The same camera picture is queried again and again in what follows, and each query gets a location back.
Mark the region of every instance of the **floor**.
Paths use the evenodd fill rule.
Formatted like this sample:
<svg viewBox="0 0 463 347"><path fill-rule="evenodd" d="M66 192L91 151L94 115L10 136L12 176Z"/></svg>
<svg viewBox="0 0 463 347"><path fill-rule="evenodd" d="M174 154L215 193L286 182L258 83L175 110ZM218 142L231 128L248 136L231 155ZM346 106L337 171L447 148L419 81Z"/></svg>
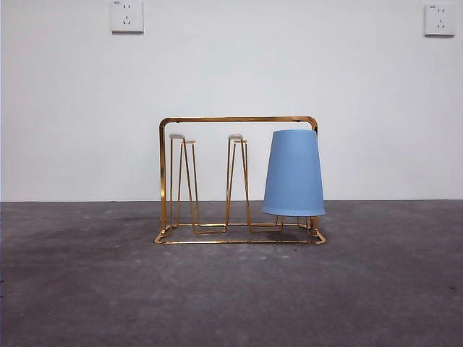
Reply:
<svg viewBox="0 0 463 347"><path fill-rule="evenodd" d="M327 202L316 246L154 244L155 202L1 209L5 347L463 346L463 201Z"/></svg>

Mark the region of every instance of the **ribbed cup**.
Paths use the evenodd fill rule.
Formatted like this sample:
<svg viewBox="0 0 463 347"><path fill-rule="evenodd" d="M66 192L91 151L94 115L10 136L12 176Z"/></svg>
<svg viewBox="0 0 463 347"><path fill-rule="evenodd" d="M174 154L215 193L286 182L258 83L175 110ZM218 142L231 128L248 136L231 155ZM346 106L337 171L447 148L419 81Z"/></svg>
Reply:
<svg viewBox="0 0 463 347"><path fill-rule="evenodd" d="M313 130L273 133L262 211L295 217L326 213L317 134Z"/></svg>

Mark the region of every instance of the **gold metal rack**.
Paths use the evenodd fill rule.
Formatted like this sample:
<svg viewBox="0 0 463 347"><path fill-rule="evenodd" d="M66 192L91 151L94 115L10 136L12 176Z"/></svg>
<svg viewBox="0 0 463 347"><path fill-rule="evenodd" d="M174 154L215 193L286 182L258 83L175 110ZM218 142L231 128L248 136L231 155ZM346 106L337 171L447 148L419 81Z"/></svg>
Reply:
<svg viewBox="0 0 463 347"><path fill-rule="evenodd" d="M296 223L285 223L284 216L275 216L273 223L253 223L251 221L251 209L249 202L249 181L248 181L248 166L247 166L247 140L243 139L242 135L234 134L228 138L228 158L227 158L227 175L226 175L226 204L225 218L223 223L201 223L200 208L197 193L197 175L196 175L196 159L195 159L195 141L186 140L182 134L170 134L170 224L167 224L167 196L166 196L166 125L170 123L230 123L230 122L305 122L317 132L317 121L309 116L252 116L252 117L172 117L165 118L159 124L159 144L160 144L160 168L161 168L161 230L158 232L154 242L157 244L323 244L326 238L318 230L318 217L304 217L305 223L300 223L300 218L297 218ZM174 156L174 140L180 142L180 158L179 158L179 179L177 192L177 221L174 222L173 211L173 156ZM190 166L188 161L187 145L191 145L192 164L194 173L195 185L195 201L192 198L192 187L190 181ZM234 159L236 146L239 145L242 154L243 176L245 180L246 193L246 221L241 223L230 223L230 205L232 200L232 183L234 171ZM188 197L190 203L191 223L180 223L179 220L179 204L180 204L180 189L182 180L182 162L185 164L187 176ZM261 233L282 233L284 226L296 226L304 229L306 237L310 239L285 240L285 239L196 239L196 240L173 240L170 237L174 229L181 227L190 227L194 234L228 234L233 231L229 227L247 227L250 235Z"/></svg>

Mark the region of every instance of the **white wall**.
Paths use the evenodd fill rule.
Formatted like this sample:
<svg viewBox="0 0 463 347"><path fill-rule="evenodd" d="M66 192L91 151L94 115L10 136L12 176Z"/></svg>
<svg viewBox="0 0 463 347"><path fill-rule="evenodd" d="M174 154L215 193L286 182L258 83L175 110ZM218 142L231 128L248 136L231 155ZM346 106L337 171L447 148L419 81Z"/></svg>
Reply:
<svg viewBox="0 0 463 347"><path fill-rule="evenodd" d="M424 38L421 0L145 0L144 35L112 35L109 0L3 0L2 199L157 200L163 117L283 114L318 120L327 200L463 199L456 3L457 36ZM223 198L235 128L183 130Z"/></svg>

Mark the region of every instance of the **electrical outlet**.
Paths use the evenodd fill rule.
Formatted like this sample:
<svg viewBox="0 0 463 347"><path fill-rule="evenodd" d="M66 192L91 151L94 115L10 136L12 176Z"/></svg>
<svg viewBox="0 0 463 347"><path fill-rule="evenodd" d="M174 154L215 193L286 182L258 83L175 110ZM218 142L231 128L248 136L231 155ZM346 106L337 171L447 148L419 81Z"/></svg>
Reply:
<svg viewBox="0 0 463 347"><path fill-rule="evenodd" d="M425 5L425 35L455 35L455 12L452 4Z"/></svg>
<svg viewBox="0 0 463 347"><path fill-rule="evenodd" d="M111 31L143 33L143 0L112 0Z"/></svg>

